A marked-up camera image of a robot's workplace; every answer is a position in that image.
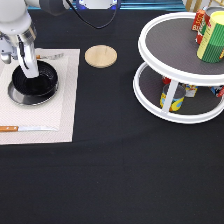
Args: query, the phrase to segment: black cable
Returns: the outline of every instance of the black cable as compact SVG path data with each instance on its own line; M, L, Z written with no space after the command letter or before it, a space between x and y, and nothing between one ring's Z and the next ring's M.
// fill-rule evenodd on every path
M29 69L26 65L26 62L25 62L25 51L24 51L24 44L20 38L20 36L18 36L18 39L19 39L19 50L20 50L20 56L22 57L23 59L23 64L25 66L26 69Z
M117 9L118 9L118 5L116 5L116 9L115 9L115 12L114 12L114 14L113 14L111 20L110 20L108 23L106 23L105 25L97 27L97 26L94 26L94 25L92 25L91 23L87 22L85 19L83 19L82 16L78 13L78 11L74 8L74 6L72 5L72 3L71 3L69 0L65 0L65 1L68 3L68 5L73 9L73 11L76 13L76 15L77 15L83 22L85 22L86 24L88 24L89 26L91 26L91 27L93 27L93 28L95 28L95 29L102 29L102 28L108 26L108 25L114 20L114 17L115 17L115 15L116 15L116 13L117 13Z

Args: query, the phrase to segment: white mat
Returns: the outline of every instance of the white mat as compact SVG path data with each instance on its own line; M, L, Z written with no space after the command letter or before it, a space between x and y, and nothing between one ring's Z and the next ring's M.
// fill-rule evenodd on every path
M58 131L0 133L0 144L71 142L75 114L79 50L36 49L36 54L64 53L57 60L43 60L51 64L59 77L56 95L37 106L21 106L8 97L8 85L18 61L5 65L0 61L0 125L49 126Z

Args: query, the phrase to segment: green can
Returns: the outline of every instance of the green can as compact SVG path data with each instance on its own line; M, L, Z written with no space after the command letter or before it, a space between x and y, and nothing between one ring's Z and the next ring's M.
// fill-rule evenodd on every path
M198 48L197 56L205 62L216 63L224 55L224 11L212 13Z

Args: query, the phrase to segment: can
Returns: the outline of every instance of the can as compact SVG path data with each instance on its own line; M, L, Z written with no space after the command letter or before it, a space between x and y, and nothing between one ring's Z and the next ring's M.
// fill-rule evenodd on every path
M183 84L182 85L186 90L186 97L195 97L195 94L198 90L198 86Z
M165 77L165 76L162 76L162 81L164 84L169 84L171 82L171 79Z
M213 12L198 48L197 56L205 62L216 63L224 55L224 11Z
M217 7L208 7L206 10L205 10L205 13L204 13L204 16L202 18L202 21L201 21L201 25L198 29L198 33L197 33L197 37L196 37L196 42L198 44L201 43L202 41L202 38L205 34L205 30L206 30L206 27L208 25L208 22L210 20L210 17L211 17L211 14L213 12L217 12L217 11L224 11L224 7L221 7L221 6L217 6Z
M160 106L162 108L165 103L165 99L166 99L166 95L167 95L169 86L170 86L170 84L167 84L163 87L163 93L162 93L161 99L160 99ZM181 108L185 94L186 94L186 90L181 85L178 85L169 111L177 111Z
M205 10L202 10L202 9L197 10L196 15L194 17L194 22L191 27L192 30L195 30L195 31L199 30L204 14L205 14Z
M216 97L221 97L224 94L224 86L212 86L209 89Z

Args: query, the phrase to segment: shelf tier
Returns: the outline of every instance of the shelf tier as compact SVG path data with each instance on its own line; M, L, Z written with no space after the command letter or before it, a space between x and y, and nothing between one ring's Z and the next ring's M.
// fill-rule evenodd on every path
M199 87L194 98L185 97L176 112L165 113L160 106L162 77L143 63L134 78L134 92L139 102L150 112L177 123L201 123L216 117L224 108L223 97L215 97L208 87Z
M197 32L191 30L195 13L180 12L159 16L145 25L139 52L159 74L175 81L198 86L224 84L224 60L206 63L197 57Z

